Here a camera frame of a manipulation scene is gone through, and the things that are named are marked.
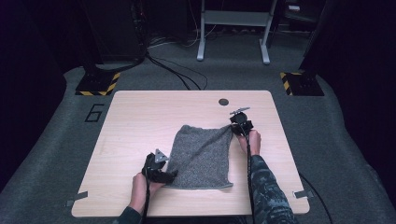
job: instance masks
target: hand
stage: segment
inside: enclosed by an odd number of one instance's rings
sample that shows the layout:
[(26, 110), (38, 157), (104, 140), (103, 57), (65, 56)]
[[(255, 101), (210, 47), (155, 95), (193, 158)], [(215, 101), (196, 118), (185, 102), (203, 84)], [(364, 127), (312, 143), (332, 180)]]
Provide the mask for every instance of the hand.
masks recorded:
[[(142, 173), (138, 173), (136, 176), (134, 176), (133, 181), (134, 182), (132, 184), (132, 195), (129, 206), (136, 210), (140, 215), (142, 215), (146, 203), (146, 177), (143, 176)], [(160, 189), (163, 185), (165, 184), (151, 182), (149, 184), (150, 197), (153, 197), (155, 192), (157, 192), (157, 190)]]
[[(242, 150), (245, 153), (248, 153), (248, 143), (247, 139), (243, 135), (237, 135), (239, 144), (241, 145)], [(248, 134), (249, 143), (250, 143), (250, 155), (260, 155), (260, 148), (262, 146), (262, 136), (256, 130), (251, 130)]]

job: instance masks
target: yellow black striped marker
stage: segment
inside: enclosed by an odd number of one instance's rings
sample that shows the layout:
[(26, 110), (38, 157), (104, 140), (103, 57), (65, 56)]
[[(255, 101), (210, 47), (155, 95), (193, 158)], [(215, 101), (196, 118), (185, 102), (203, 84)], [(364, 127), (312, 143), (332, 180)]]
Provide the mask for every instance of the yellow black striped marker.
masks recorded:
[(85, 96), (92, 96), (92, 95), (109, 95), (113, 92), (114, 88), (116, 87), (117, 81), (119, 80), (120, 73), (114, 75), (111, 79), (110, 85), (108, 86), (107, 90), (105, 91), (76, 91), (76, 95), (85, 95)]
[(293, 92), (291, 90), (290, 84), (289, 84), (288, 79), (287, 79), (287, 75), (300, 76), (301, 73), (280, 73), (280, 77), (282, 78), (283, 87), (285, 88), (286, 94), (287, 95), (293, 95)]

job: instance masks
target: wooden table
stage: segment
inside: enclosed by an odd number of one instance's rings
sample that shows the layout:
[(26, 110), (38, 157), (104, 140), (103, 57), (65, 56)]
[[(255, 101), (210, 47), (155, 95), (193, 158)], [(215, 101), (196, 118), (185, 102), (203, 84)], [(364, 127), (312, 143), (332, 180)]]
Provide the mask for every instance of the wooden table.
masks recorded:
[[(219, 104), (227, 99), (229, 104)], [(133, 176), (158, 148), (169, 156), (182, 125), (217, 129), (230, 124), (230, 112), (245, 111), (262, 134), (262, 156), (274, 172), (295, 214), (308, 212), (306, 198), (293, 192), (303, 185), (269, 91), (118, 91), (92, 153), (75, 201), (75, 217), (117, 217), (128, 204)], [(250, 215), (247, 159), (236, 137), (230, 145), (227, 189), (160, 189), (150, 201), (149, 217)]]

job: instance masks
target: black cable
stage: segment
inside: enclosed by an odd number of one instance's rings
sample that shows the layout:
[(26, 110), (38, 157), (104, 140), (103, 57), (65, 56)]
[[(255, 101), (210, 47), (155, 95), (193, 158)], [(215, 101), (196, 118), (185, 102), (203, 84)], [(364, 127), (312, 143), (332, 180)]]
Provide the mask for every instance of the black cable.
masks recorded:
[(118, 73), (118, 72), (122, 72), (122, 71), (125, 71), (128, 69), (131, 69), (133, 67), (136, 67), (137, 65), (141, 64), (143, 61), (144, 61), (144, 59), (139, 58), (139, 59), (135, 59), (133, 64), (125, 65), (123, 67), (118, 67), (118, 68), (113, 68), (113, 69), (102, 69), (102, 68), (99, 68), (99, 69), (106, 71), (106, 72)]
[(299, 172), (298, 175), (309, 185), (309, 187), (311, 187), (311, 189), (317, 194), (318, 198), (320, 199), (320, 202), (323, 204), (323, 208), (326, 211), (327, 216), (329, 217), (330, 223), (332, 223), (332, 216), (330, 215), (330, 212), (326, 206), (326, 204), (324, 203), (323, 199), (320, 197), (319, 193), (317, 192), (317, 190), (314, 188), (314, 186), (312, 186), (312, 184)]
[(158, 62), (157, 60), (155, 60), (154, 58), (152, 58), (152, 57), (149, 55), (149, 52), (147, 52), (146, 57), (147, 57), (152, 63), (154, 63), (155, 65), (160, 66), (161, 68), (163, 68), (163, 69), (165, 69), (165, 70), (167, 70), (167, 71), (173, 73), (174, 75), (176, 75), (176, 76), (183, 82), (183, 84), (184, 84), (184, 86), (187, 88), (187, 90), (190, 91), (191, 88), (190, 88), (190, 86), (187, 84), (187, 82), (186, 82), (182, 77), (185, 77), (185, 78), (187, 78), (188, 80), (190, 80), (190, 81), (197, 87), (198, 90), (201, 90), (201, 88), (199, 87), (199, 85), (198, 85), (194, 80), (192, 80), (190, 77), (187, 77), (187, 76), (185, 76), (185, 75), (183, 75), (183, 74), (180, 74), (179, 72), (173, 70), (172, 68), (170, 68), (170, 67), (168, 67), (168, 66), (166, 66), (166, 65), (164, 65), (164, 64), (162, 64), (162, 63), (160, 63), (160, 62)]
[(158, 60), (163, 60), (163, 61), (166, 61), (166, 62), (168, 62), (168, 63), (173, 63), (173, 64), (175, 64), (175, 65), (177, 65), (177, 66), (179, 66), (179, 67), (185, 68), (185, 69), (187, 69), (187, 70), (192, 71), (193, 73), (196, 73), (196, 74), (202, 76), (202, 77), (205, 79), (205, 86), (202, 88), (202, 90), (206, 89), (206, 87), (207, 87), (207, 77), (206, 77), (204, 74), (202, 74), (202, 73), (200, 73), (200, 72), (197, 72), (197, 71), (195, 71), (195, 70), (192, 70), (192, 69), (190, 69), (189, 67), (180, 65), (180, 64), (178, 64), (178, 63), (174, 63), (174, 62), (168, 61), (168, 60), (166, 60), (166, 59), (162, 59), (162, 58), (158, 58), (158, 57), (153, 57), (153, 56), (151, 56), (151, 58), (158, 59)]
[[(146, 56), (152, 63), (154, 63), (157, 66), (160, 66), (161, 68), (164, 68), (168, 71), (170, 71), (171, 73), (173, 73), (172, 69), (164, 66), (163, 64), (159, 63), (158, 61), (154, 60), (153, 58), (151, 58), (149, 55)], [(178, 73), (174, 73), (184, 84), (184, 86), (187, 88), (187, 90), (191, 90), (189, 84), (186, 83), (186, 81), (184, 81), (184, 79), (178, 74)]]
[(242, 128), (242, 125), (239, 124), (239, 127), (241, 128), (243, 135), (247, 139), (247, 187), (248, 187), (248, 196), (250, 199), (250, 208), (251, 208), (251, 215), (253, 217), (253, 224), (256, 223), (255, 218), (254, 218), (254, 199), (253, 199), (253, 189), (251, 187), (251, 151), (250, 151), (250, 141), (248, 134), (245, 133), (245, 130)]
[(146, 177), (146, 203), (145, 203), (145, 210), (143, 211), (142, 222), (144, 224), (146, 221), (146, 217), (148, 215), (149, 210), (149, 179), (148, 179), (148, 168), (145, 169), (145, 177)]
[(166, 36), (162, 36), (162, 37), (160, 37), (160, 36), (158, 36), (158, 37), (152, 37), (151, 40), (149, 41), (148, 46), (149, 46), (149, 47), (152, 47), (152, 46), (156, 46), (156, 45), (161, 45), (161, 44), (166, 43), (166, 42), (169, 42), (169, 41), (172, 41), (172, 40), (169, 39), (169, 38), (166, 37)]

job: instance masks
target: gray carpet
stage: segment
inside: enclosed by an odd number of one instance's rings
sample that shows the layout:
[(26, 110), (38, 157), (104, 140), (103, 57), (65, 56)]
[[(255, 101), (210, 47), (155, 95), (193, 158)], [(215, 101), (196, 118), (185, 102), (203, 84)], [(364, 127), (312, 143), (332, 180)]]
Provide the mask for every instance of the gray carpet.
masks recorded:
[[(334, 223), (395, 223), (396, 213), (375, 171), (348, 135), (337, 98), (318, 77), (324, 97), (288, 96), (280, 72), (296, 72), (307, 43), (301, 35), (277, 34), (269, 49), (271, 64), (263, 65), (259, 36), (218, 37), (206, 43), (205, 60), (196, 61), (198, 44), (150, 48), (165, 58), (204, 74), (207, 90), (267, 90), (273, 94), (292, 154), (300, 173), (318, 190)], [(201, 87), (205, 79), (163, 62), (191, 77)], [(108, 64), (117, 67), (124, 64)], [(76, 96), (82, 68), (64, 74), (67, 90), (29, 156), (0, 195), (0, 223), (111, 223), (109, 218), (75, 218), (67, 200), (78, 192), (106, 112), (109, 96)], [(186, 90), (169, 72), (145, 60), (120, 75), (115, 91)], [(93, 104), (103, 110), (99, 122), (84, 122)], [(303, 181), (307, 190), (311, 188)], [(318, 197), (301, 223), (329, 223)]]

